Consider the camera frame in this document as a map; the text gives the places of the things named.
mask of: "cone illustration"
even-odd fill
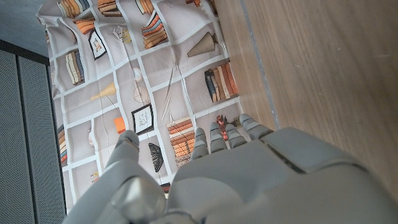
[[[116,94],[116,87],[114,86],[114,83],[112,82],[107,87],[105,87],[105,89],[103,91],[101,91],[101,93],[99,93],[95,96],[92,96],[90,98],[90,100],[95,100],[95,99],[101,98],[103,96],[109,96],[109,95],[113,95],[113,94]]]
[[[199,42],[188,52],[188,57],[212,52],[216,50],[216,43],[218,43],[216,34],[212,35],[207,32],[205,36],[203,36],[202,39],[200,39]]]

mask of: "fabric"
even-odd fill
[[[206,82],[209,82],[209,86],[212,87],[212,90],[214,90],[212,97],[213,102],[216,102],[217,100],[220,100],[220,94],[218,93],[218,85],[216,80],[214,79],[214,73],[212,69],[208,70],[208,73],[210,74],[209,79],[206,80]]]
[[[70,31],[70,35],[72,36],[73,44],[77,44],[77,37],[76,37],[75,33],[72,30]]]
[[[208,2],[210,3],[210,7],[211,7],[211,10],[213,11],[214,15],[218,15],[216,3],[214,2],[214,0],[209,0]]]
[[[213,84],[213,80],[211,79],[211,74],[209,71],[205,71],[205,83],[212,102],[217,101],[216,88]]]
[[[76,3],[78,10],[70,1]],[[228,61],[223,37],[218,37],[220,43],[216,44],[216,50],[187,57],[187,52],[207,32],[221,33],[219,22],[208,11],[208,3],[201,3],[206,12],[201,7],[186,5],[183,0],[44,2],[37,17],[48,27],[49,51],[53,56],[50,71],[54,74],[54,80],[58,80],[53,83],[52,96],[57,123],[65,125],[65,130],[58,137],[62,140],[58,144],[63,144],[58,153],[65,154],[61,157],[62,166],[73,169],[74,176],[72,179],[65,178],[66,185],[74,184],[77,192],[83,192],[86,190],[84,186],[91,185],[96,178],[90,178],[90,174],[104,171],[120,136],[114,123],[116,118],[123,118],[120,124],[123,123],[126,130],[134,130],[134,125],[144,127],[145,123],[150,123],[150,129],[139,135],[139,165],[156,182],[165,184],[173,181],[179,167],[190,162],[196,128],[205,130],[209,143],[209,125],[218,115],[226,116],[228,120],[239,116],[239,98],[230,101],[225,98],[225,103],[211,102],[203,78],[204,71]],[[104,11],[109,6],[114,9]],[[96,21],[74,19],[83,15],[77,16],[81,7],[86,10],[84,18],[90,16],[88,11],[92,11],[97,14],[94,14]],[[59,8],[64,8],[65,13],[60,12]],[[100,13],[104,16],[123,14],[123,17],[108,18]],[[120,27],[116,39],[113,34],[115,26]],[[96,33],[89,40],[93,29]],[[75,44],[70,30],[75,33]],[[112,94],[90,100],[111,83],[114,86]],[[217,79],[216,84],[221,99],[222,84]],[[152,105],[152,110],[132,113],[146,105]],[[74,164],[83,164],[93,150],[88,139],[90,128],[92,142],[96,143],[95,150],[101,156],[93,157],[94,161],[85,163],[82,169],[75,169]],[[155,154],[149,147],[150,143],[156,149]],[[72,163],[68,162],[68,156],[71,156]],[[74,203],[70,197],[66,200],[67,210],[70,210]]]

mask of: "perforated gray panel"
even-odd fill
[[[19,58],[39,223],[61,223],[65,202],[45,65]]]
[[[34,223],[15,55],[0,50],[0,223]]]

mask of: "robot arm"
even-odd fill
[[[398,223],[398,206],[353,157],[293,128],[273,132],[240,117],[251,141],[227,125],[195,132],[191,161],[166,201],[138,165],[138,137],[119,138],[106,170],[64,223]]]

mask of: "book illustration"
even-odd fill
[[[60,147],[60,153],[63,153],[67,150],[67,146]]]
[[[213,68],[213,73],[214,73],[214,77],[215,77],[217,85],[218,85],[220,99],[221,100],[226,99],[224,89],[223,89],[223,84],[221,83],[220,73],[218,72],[218,69]]]
[[[63,151],[63,152],[61,153],[61,158],[62,158],[64,155],[66,155],[67,152],[68,152],[67,150]]]
[[[79,68],[77,66],[77,60],[76,60],[76,54],[74,52],[70,53],[72,60],[69,62],[71,64],[71,66],[73,65],[73,69],[76,72],[76,75],[78,77],[78,82],[81,81],[81,75],[80,75],[80,71]]]
[[[92,19],[78,20],[75,21],[74,23],[76,24],[77,28],[79,28],[80,32],[85,35],[91,32],[95,28],[94,20]]]
[[[213,80],[211,79],[209,71],[205,71],[205,80],[206,80],[207,89],[210,94],[210,98],[213,102],[216,102],[217,101],[216,88],[214,87]]]
[[[152,14],[154,11],[154,6],[150,0],[139,0],[139,3],[136,1],[138,8],[140,9],[142,15],[145,13]]]
[[[229,80],[229,83],[231,84],[232,91],[233,91],[234,94],[237,94],[238,93],[238,88],[236,87],[236,83],[235,83],[234,77],[232,76],[232,71],[231,71],[230,64],[228,62],[225,65],[226,65],[226,72],[228,74],[228,80]]]
[[[231,87],[231,84],[230,84],[230,82],[229,82],[228,73],[227,73],[227,71],[226,71],[226,66],[225,66],[225,64],[221,66],[221,69],[222,69],[222,71],[223,71],[223,77],[224,77],[224,81],[225,81],[226,88],[227,88],[227,90],[228,90],[228,94],[229,94],[229,96],[231,96],[231,95],[234,94],[234,92],[233,92],[232,87]]]
[[[63,142],[65,140],[65,136],[62,136],[60,139],[58,139],[59,142]]]
[[[84,81],[85,80],[85,74],[84,74],[84,70],[83,70],[83,65],[81,64],[81,60],[80,60],[80,53],[76,52],[75,53],[75,57],[76,57],[77,67],[78,67],[78,69],[80,71],[80,77],[81,77],[80,81]]]
[[[78,75],[77,75],[75,66],[74,66],[74,64],[73,64],[72,53],[69,53],[69,54],[68,54],[68,63],[69,63],[69,67],[70,67],[70,70],[71,70],[71,72],[72,72],[73,78],[74,78],[74,80],[75,80],[75,84],[77,84],[77,83],[79,82],[79,77],[78,77]]]
[[[141,5],[140,0],[136,0],[136,4],[137,4],[137,7],[140,10],[141,14],[144,15],[145,14],[145,10],[144,10],[144,8]]]
[[[217,67],[217,70],[218,70],[218,73],[220,75],[221,85],[222,85],[223,90],[224,90],[225,98],[229,99],[230,95],[229,95],[228,89],[226,87],[226,83],[225,83],[225,79],[224,79],[224,75],[223,75],[223,70],[221,69],[221,66]]]
[[[122,17],[116,5],[116,0],[98,0],[97,9],[105,17]]]
[[[68,154],[66,153],[63,157],[61,157],[61,162],[66,161],[68,159]]]
[[[76,85],[77,84],[77,80],[75,79],[75,76],[73,75],[72,69],[70,67],[69,54],[66,56],[66,64],[67,64],[67,70],[68,70],[68,74],[70,76],[70,79],[72,81],[72,84]]]
[[[163,23],[160,20],[159,15],[157,15],[155,11],[151,11],[151,14],[152,15],[147,25],[141,28],[142,35],[144,36],[144,46],[146,49],[156,46],[157,44],[167,39],[167,34],[165,29],[163,28]]]
[[[179,168],[189,162],[193,152],[193,143],[195,142],[193,124],[191,119],[186,117],[172,121],[166,127],[169,129],[170,142],[173,145],[175,161]]]
[[[75,18],[89,8],[87,0],[62,0],[57,2],[58,8],[61,10],[62,17]]]
[[[212,69],[209,69],[208,71],[210,72],[211,81],[213,82],[214,88],[216,89],[216,97],[217,97],[216,101],[219,101],[220,100],[220,91],[218,89],[218,85],[216,82],[214,72]]]
[[[60,139],[62,136],[65,135],[65,130],[63,128],[63,125],[61,125],[58,129],[57,129],[57,133],[58,133],[58,138]]]

